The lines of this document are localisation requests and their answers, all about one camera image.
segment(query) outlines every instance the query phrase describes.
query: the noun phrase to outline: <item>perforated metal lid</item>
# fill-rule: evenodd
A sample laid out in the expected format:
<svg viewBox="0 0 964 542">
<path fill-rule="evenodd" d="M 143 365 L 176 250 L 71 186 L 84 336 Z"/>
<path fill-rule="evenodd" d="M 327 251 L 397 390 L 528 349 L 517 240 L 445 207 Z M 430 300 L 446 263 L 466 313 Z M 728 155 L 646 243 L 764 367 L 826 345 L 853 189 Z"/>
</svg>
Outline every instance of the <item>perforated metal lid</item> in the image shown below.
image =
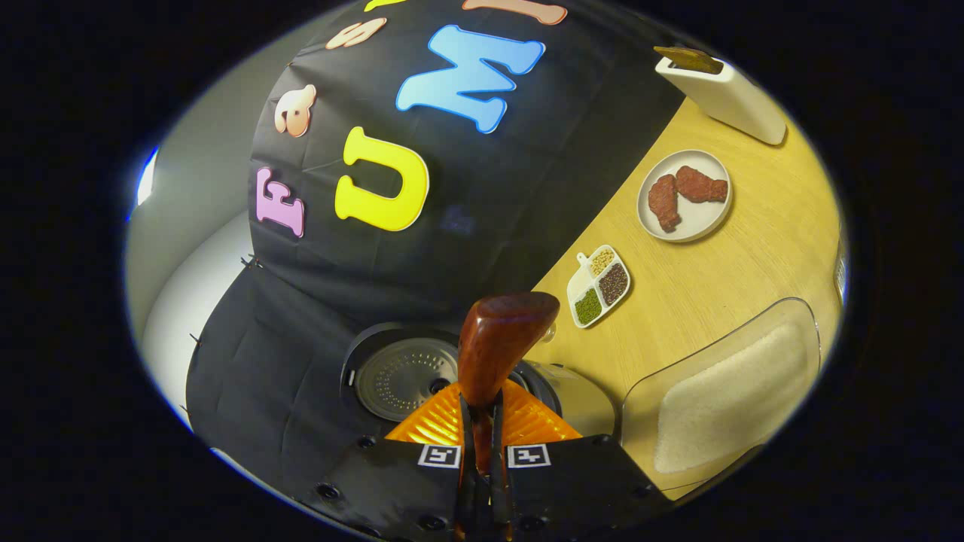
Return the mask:
<svg viewBox="0 0 964 542">
<path fill-rule="evenodd" d="M 401 421 L 458 378 L 458 349 L 439 339 L 399 340 L 365 360 L 355 379 L 359 401 L 375 416 Z"/>
</svg>

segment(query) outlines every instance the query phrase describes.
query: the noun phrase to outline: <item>white wall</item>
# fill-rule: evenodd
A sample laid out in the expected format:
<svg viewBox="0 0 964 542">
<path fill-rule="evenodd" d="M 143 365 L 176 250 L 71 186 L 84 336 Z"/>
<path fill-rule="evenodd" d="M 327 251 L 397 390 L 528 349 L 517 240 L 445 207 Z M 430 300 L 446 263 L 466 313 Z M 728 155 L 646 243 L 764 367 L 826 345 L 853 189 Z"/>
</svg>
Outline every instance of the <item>white wall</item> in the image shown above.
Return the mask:
<svg viewBox="0 0 964 542">
<path fill-rule="evenodd" d="M 174 413 L 191 426 L 187 413 L 187 369 L 195 337 L 244 268 L 253 251 L 248 211 L 214 232 L 181 263 L 161 289 L 144 328 L 141 357 L 147 373 Z"/>
<path fill-rule="evenodd" d="M 248 164 L 261 109 L 285 65 L 319 26 L 318 18 L 312 19 L 233 68 L 159 142 L 153 189 L 128 223 L 125 281 L 136 343 L 177 266 L 247 207 Z"/>
</svg>

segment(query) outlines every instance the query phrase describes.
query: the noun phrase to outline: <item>round white plate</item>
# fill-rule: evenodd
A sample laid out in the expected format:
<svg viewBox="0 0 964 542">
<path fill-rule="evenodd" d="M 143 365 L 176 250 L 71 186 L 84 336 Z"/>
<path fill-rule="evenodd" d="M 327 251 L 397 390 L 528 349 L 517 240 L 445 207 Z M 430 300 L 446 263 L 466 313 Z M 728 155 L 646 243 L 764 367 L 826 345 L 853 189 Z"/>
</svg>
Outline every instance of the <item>round white plate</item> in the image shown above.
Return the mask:
<svg viewBox="0 0 964 542">
<path fill-rule="evenodd" d="M 657 179 L 667 174 L 675 175 L 682 166 L 689 166 L 706 176 L 727 181 L 726 201 L 693 203 L 682 194 L 678 194 L 676 205 L 681 220 L 676 225 L 675 231 L 667 233 L 659 226 L 656 215 L 650 210 L 650 188 Z M 733 182 L 726 168 L 715 156 L 697 149 L 680 150 L 660 160 L 646 175 L 643 185 L 639 188 L 639 197 L 636 199 L 636 216 L 639 217 L 643 228 L 653 237 L 672 243 L 682 243 L 699 239 L 715 230 L 726 218 L 726 213 L 730 212 L 732 201 Z"/>
</svg>

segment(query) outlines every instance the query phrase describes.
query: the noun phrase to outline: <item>gray wall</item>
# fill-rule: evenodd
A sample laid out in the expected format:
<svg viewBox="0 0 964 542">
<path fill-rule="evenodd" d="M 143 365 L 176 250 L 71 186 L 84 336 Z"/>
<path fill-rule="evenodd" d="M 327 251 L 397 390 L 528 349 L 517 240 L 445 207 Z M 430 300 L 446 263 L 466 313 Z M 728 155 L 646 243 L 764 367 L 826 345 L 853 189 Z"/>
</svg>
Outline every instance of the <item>gray wall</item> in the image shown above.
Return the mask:
<svg viewBox="0 0 964 542">
<path fill-rule="evenodd" d="M 153 189 L 128 223 L 127 303 L 138 345 L 175 269 L 247 207 L 248 160 L 261 109 L 285 65 L 318 33 L 319 18 L 233 68 L 160 142 Z"/>
</svg>

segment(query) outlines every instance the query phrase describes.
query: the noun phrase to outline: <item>meat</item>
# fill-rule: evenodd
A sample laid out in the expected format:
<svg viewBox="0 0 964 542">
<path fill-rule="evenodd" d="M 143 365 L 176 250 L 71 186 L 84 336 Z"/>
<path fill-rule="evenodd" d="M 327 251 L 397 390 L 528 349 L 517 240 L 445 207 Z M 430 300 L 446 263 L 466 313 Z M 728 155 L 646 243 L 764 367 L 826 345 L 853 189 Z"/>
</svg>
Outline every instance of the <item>meat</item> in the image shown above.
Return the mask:
<svg viewBox="0 0 964 542">
<path fill-rule="evenodd" d="M 693 203 L 725 202 L 728 188 L 725 180 L 714 180 L 689 166 L 676 172 L 676 189 Z"/>
<path fill-rule="evenodd" d="M 676 230 L 680 214 L 676 212 L 676 179 L 664 175 L 653 183 L 649 194 L 650 210 L 656 215 L 659 226 L 669 233 Z"/>
</svg>

